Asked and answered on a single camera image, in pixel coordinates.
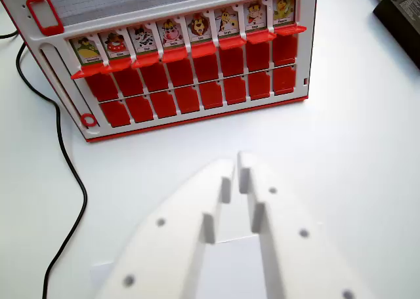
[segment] white table surface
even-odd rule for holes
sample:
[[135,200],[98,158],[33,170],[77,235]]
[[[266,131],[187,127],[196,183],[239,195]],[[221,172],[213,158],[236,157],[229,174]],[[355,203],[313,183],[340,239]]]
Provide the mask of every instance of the white table surface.
[[[318,0],[310,98],[302,103],[95,144],[62,108],[64,140],[89,203],[52,271],[49,298],[93,298],[92,266],[114,261],[135,226],[191,174],[240,150],[273,166],[378,298],[418,298],[420,71],[372,14],[376,4]],[[13,31],[0,15],[1,33]],[[45,269],[82,202],[58,147],[54,108],[14,66],[21,43],[0,40],[4,299],[41,297]],[[56,99],[30,55],[22,69]],[[249,235],[246,218],[236,191],[219,240]]]

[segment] white plastic part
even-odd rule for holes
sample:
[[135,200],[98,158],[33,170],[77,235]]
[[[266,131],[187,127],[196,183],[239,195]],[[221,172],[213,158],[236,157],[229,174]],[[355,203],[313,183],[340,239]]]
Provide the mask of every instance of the white plastic part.
[[238,174],[260,237],[268,299],[374,298],[278,175],[249,153],[239,154]]
[[233,171],[233,161],[215,161],[149,215],[97,298],[193,299],[204,246],[215,243],[221,203],[230,202]]

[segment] red circle marking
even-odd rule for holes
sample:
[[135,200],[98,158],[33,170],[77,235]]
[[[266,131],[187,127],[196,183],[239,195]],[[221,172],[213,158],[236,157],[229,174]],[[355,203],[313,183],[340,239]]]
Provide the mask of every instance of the red circle marking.
[[[86,121],[86,118],[92,119],[93,122],[89,123]],[[91,115],[90,113],[85,113],[80,117],[80,120],[82,122],[83,125],[87,126],[87,127],[94,127],[96,124],[98,124],[98,122],[96,121],[95,117],[93,115]]]

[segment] cow character card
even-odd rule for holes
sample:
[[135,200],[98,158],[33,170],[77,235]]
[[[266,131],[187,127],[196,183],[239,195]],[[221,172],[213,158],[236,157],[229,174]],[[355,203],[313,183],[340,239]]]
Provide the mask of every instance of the cow character card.
[[187,15],[185,16],[185,20],[192,45],[211,40],[209,19],[204,17],[202,13]]
[[115,30],[99,33],[99,39],[110,60],[130,56],[130,52],[124,42],[124,36],[118,34]]
[[129,27],[128,30],[137,54],[145,54],[158,50],[150,29],[145,28],[143,25],[138,25]]
[[232,7],[215,10],[215,18],[219,38],[239,35],[238,13]]
[[243,13],[246,32],[262,30],[267,27],[266,7],[261,1],[243,4]]
[[87,37],[78,37],[69,40],[81,65],[89,65],[102,61],[94,41]]
[[156,25],[164,48],[175,48],[184,44],[181,26],[177,22],[172,19],[166,19],[157,22]]
[[295,22],[296,0],[273,0],[273,25],[282,26]]

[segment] red trim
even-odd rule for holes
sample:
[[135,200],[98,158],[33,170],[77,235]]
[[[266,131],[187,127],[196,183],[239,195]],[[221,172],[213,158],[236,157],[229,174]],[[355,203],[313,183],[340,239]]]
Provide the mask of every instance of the red trim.
[[138,54],[136,60],[131,64],[132,68],[145,68],[159,62],[159,53]]
[[247,41],[243,40],[240,35],[230,38],[219,39],[219,47],[222,50],[240,48],[246,43]]
[[[38,17],[36,13],[32,9],[32,3],[40,3],[46,1],[48,5],[50,6],[50,9],[52,13],[54,14],[54,17],[57,21],[57,26],[49,26],[49,27],[43,27],[41,23],[38,20]],[[32,14],[33,19],[35,20],[36,24],[38,25],[39,30],[43,35],[58,35],[60,33],[64,32],[64,26],[60,20],[60,17],[58,17],[57,12],[55,11],[55,8],[53,4],[51,3],[51,0],[27,0],[26,6],[28,6],[29,11]]]
[[94,74],[100,73],[102,68],[104,68],[104,64],[102,64],[102,62],[97,63],[97,64],[81,66],[80,71],[73,74],[70,78],[71,79],[78,79],[78,78],[89,77],[89,76],[92,76]]
[[188,56],[185,47],[163,51],[162,62],[171,63],[181,61]]
[[295,33],[301,33],[304,31],[306,31],[306,27],[298,26],[296,24],[274,28],[274,32],[282,36],[294,35]]
[[261,30],[256,32],[247,33],[247,40],[252,44],[262,43],[271,41],[276,37],[275,33],[269,32],[269,30]]
[[219,113],[219,114],[208,115],[207,117],[198,117],[197,119],[189,119],[189,120],[184,120],[184,121],[179,121],[179,122],[174,122],[174,123],[167,123],[167,124],[159,125],[159,126],[156,126],[156,127],[146,127],[145,129],[131,130],[129,132],[122,132],[122,133],[117,133],[117,134],[113,134],[113,135],[94,137],[94,138],[86,139],[86,141],[87,142],[100,142],[101,140],[109,140],[111,138],[122,137],[122,136],[132,135],[132,134],[141,133],[141,132],[150,132],[151,130],[159,130],[159,129],[164,129],[166,127],[174,127],[175,125],[193,123],[193,122],[198,122],[198,121],[207,120],[207,119],[214,119],[214,118],[217,118],[217,117],[224,117],[225,115],[231,115],[231,114],[237,114],[237,113],[241,113],[241,112],[248,112],[248,111],[253,111],[253,110],[259,110],[259,109],[274,107],[274,106],[280,106],[282,104],[290,104],[292,102],[299,102],[299,101],[303,101],[305,99],[308,99],[308,96],[295,98],[295,99],[290,99],[290,100],[286,100],[286,101],[274,102],[273,104],[265,104],[263,106],[257,106],[257,107],[247,108],[247,109],[241,109],[241,110],[235,110],[235,111],[229,111],[229,112],[224,112],[224,113]]
[[192,58],[201,58],[203,56],[212,55],[215,53],[216,46],[212,41],[198,43],[197,45],[191,45]]
[[[92,123],[89,123],[86,121],[86,118],[91,118],[93,120]],[[94,127],[98,124],[98,121],[95,119],[95,117],[93,116],[93,114],[90,113],[85,113],[80,117],[80,121],[82,122],[83,125],[85,125],[86,127]]]
[[109,74],[115,71],[122,71],[131,65],[131,58],[120,58],[117,60],[109,60],[109,65],[101,69],[102,74]]

